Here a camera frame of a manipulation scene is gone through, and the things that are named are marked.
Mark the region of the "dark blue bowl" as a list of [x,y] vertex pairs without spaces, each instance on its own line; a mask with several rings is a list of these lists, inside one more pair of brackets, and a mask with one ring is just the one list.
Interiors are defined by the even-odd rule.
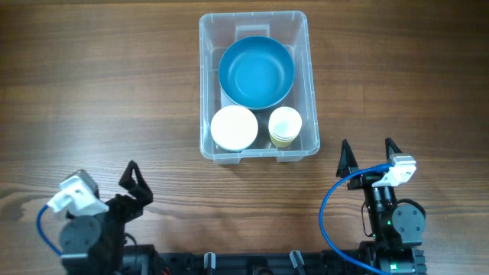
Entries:
[[287,48],[270,37],[234,42],[219,61],[219,84],[229,101],[260,111],[281,103],[290,93],[295,64]]

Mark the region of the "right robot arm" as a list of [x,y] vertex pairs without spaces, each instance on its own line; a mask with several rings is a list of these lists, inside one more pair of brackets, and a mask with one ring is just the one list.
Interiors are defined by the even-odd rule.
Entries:
[[416,161],[403,153],[391,138],[385,140],[387,165],[354,175],[360,170],[350,144],[343,140],[336,176],[349,179],[349,190],[364,193],[362,212],[368,213],[371,241],[362,241],[348,256],[388,274],[425,274],[422,251],[426,210],[412,199],[398,199],[394,189],[407,183],[416,171]]

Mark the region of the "pale cream cup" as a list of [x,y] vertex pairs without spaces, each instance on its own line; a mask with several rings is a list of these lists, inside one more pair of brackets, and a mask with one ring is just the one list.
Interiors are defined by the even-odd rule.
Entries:
[[279,107],[275,109],[269,118],[268,130],[281,137],[289,137],[299,134],[303,120],[297,110],[291,107]]

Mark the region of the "mint green small bowl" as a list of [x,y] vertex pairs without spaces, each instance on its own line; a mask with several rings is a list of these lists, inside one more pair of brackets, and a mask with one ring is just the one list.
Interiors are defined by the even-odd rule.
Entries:
[[231,153],[237,153],[241,152],[243,150],[248,149],[248,147],[240,147],[240,148],[227,148],[227,147],[222,147],[220,144],[215,144],[215,149],[218,152],[231,152]]

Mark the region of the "pink small bowl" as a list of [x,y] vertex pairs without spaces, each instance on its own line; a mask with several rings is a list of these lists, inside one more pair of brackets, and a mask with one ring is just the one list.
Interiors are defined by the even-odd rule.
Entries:
[[250,147],[257,138],[258,122],[249,109],[230,105],[215,113],[210,131],[214,142],[222,147]]

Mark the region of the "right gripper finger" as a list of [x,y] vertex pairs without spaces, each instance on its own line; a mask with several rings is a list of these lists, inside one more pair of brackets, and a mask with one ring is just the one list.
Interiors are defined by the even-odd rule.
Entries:
[[346,176],[358,171],[358,163],[356,162],[353,150],[346,139],[342,141],[341,156],[338,163],[336,176],[345,178]]
[[401,154],[402,150],[394,143],[394,141],[387,137],[385,139],[385,150],[386,150],[386,158],[389,159],[393,154]]

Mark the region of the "pink cup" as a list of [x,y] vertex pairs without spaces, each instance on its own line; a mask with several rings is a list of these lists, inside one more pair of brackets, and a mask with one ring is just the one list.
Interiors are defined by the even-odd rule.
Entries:
[[272,141],[276,141],[276,142],[279,142],[279,143],[292,142],[296,137],[297,137],[297,134],[292,135],[292,136],[289,136],[289,137],[281,137],[278,134],[276,134],[275,132],[271,132],[270,133],[270,139]]

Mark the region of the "yellow cup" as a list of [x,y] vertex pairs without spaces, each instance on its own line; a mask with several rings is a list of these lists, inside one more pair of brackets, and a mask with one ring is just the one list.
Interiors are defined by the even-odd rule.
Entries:
[[288,141],[283,141],[283,140],[278,140],[275,137],[270,138],[271,143],[276,146],[276,147],[287,147],[292,144],[293,139],[288,140]]

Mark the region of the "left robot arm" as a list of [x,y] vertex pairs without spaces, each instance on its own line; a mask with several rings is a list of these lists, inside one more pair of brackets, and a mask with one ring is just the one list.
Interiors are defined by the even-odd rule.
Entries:
[[119,180],[127,195],[107,201],[108,211],[96,215],[69,215],[60,233],[61,263],[69,275],[156,274],[160,271],[153,245],[126,246],[134,237],[125,225],[142,216],[153,202],[153,193],[138,165],[128,163]]

